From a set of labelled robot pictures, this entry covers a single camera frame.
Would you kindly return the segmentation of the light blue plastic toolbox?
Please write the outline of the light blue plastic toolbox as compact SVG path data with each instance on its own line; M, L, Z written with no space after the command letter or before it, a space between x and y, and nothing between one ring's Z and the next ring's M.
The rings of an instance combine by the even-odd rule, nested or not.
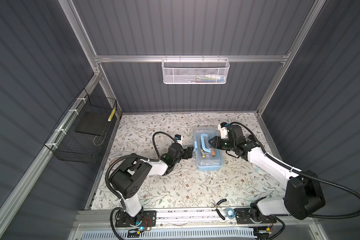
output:
M194 152L197 161L197 168L199 171L217 171L224 163L223 155L220 150L214 149L216 155L213 157L211 154L211 147L209 139L217 136L218 133L213 127L198 127L194 131ZM200 149L206 151L207 157L202 158Z

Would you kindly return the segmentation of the yellow black screwdriver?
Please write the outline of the yellow black screwdriver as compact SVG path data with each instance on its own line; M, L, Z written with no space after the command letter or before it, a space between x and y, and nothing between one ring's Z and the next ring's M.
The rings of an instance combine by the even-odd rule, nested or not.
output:
M203 148L201 148L200 151L202 153L202 158L205 159L207 157L206 151Z

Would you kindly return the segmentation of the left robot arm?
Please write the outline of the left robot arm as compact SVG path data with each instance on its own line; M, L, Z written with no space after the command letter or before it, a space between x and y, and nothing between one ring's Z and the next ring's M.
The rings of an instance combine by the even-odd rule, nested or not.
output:
M193 157L194 147L184 148L179 143L170 145L168 152L158 159L149 159L137 154L120 157L106 171L107 188L118 197L123 211L130 218L143 214L138 191L149 176L165 176L173 171L181 160Z

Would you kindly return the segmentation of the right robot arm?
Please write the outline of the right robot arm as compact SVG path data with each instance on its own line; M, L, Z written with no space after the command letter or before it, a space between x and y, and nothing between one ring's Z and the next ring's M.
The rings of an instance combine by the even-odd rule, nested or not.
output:
M251 203L249 215L253 222L259 223L272 215L291 215L303 220L325 206L320 182L311 178L315 173L307 171L309 177L294 173L293 167L270 155L253 133L245 136L243 128L239 123L223 122L218 126L220 136L210 139L209 144L215 149L234 152L238 158L272 176L285 189L282 197L261 197Z

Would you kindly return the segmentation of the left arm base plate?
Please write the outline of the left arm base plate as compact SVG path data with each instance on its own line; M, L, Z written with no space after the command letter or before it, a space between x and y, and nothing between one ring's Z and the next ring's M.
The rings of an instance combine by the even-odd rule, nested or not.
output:
M124 211L119 211L115 217L115 227L154 227L156 225L156 219L157 211L143 210L142 212L139 212L135 217L131 217Z

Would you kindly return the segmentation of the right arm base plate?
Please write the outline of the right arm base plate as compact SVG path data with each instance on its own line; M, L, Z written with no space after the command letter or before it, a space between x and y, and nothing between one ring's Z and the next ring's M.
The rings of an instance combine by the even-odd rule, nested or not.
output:
M274 224L275 217L264 216L256 208L235 208L234 213L238 224Z

